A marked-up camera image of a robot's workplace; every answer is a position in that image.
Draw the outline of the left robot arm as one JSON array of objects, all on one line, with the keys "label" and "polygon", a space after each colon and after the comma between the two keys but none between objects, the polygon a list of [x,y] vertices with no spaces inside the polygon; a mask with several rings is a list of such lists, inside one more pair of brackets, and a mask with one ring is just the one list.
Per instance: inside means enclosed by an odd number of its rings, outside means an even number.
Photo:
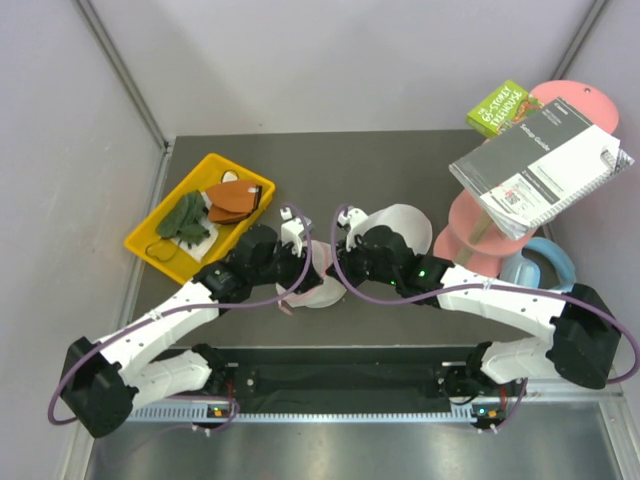
[{"label": "left robot arm", "polygon": [[286,294],[320,284],[313,272],[311,228],[294,218],[279,231],[257,225],[221,260],[202,267],[176,293],[129,326],[66,352],[54,393],[95,439],[118,429],[135,410],[185,391],[216,396],[227,374],[204,346],[168,360],[160,354],[229,310],[249,309],[254,288],[278,285]]}]

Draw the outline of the pink-zippered round laundry bag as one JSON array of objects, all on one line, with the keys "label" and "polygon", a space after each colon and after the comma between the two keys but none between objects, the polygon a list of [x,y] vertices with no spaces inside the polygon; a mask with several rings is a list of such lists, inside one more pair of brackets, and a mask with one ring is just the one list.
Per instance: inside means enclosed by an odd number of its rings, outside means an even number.
[{"label": "pink-zippered round laundry bag", "polygon": [[292,315],[292,309],[309,308],[321,309],[334,305],[346,293],[345,287],[336,279],[326,274],[331,265],[330,245],[313,240],[312,266],[310,272],[317,274],[322,282],[304,293],[291,293],[278,302],[278,308],[287,315]]}]

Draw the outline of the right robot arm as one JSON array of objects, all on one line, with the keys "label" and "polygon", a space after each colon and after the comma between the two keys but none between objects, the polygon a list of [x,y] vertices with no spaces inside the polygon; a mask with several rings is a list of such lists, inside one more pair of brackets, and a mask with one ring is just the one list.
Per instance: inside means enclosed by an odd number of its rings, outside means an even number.
[{"label": "right robot arm", "polygon": [[600,390],[616,382],[611,370],[623,331],[597,292],[517,287],[449,260],[414,252],[387,225],[352,229],[330,241],[330,274],[348,290],[364,282],[394,288],[394,305],[424,305],[513,327],[525,338],[479,343],[464,366],[449,374],[452,393],[487,396],[518,379],[561,378]]}]

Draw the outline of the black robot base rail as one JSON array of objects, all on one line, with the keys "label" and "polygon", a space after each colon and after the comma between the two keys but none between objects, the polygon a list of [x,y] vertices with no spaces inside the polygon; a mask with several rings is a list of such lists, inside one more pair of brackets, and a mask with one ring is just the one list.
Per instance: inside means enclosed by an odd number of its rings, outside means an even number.
[{"label": "black robot base rail", "polygon": [[244,414],[448,412],[457,402],[516,397],[516,382],[471,375],[469,347],[236,347],[213,349],[204,392]]}]

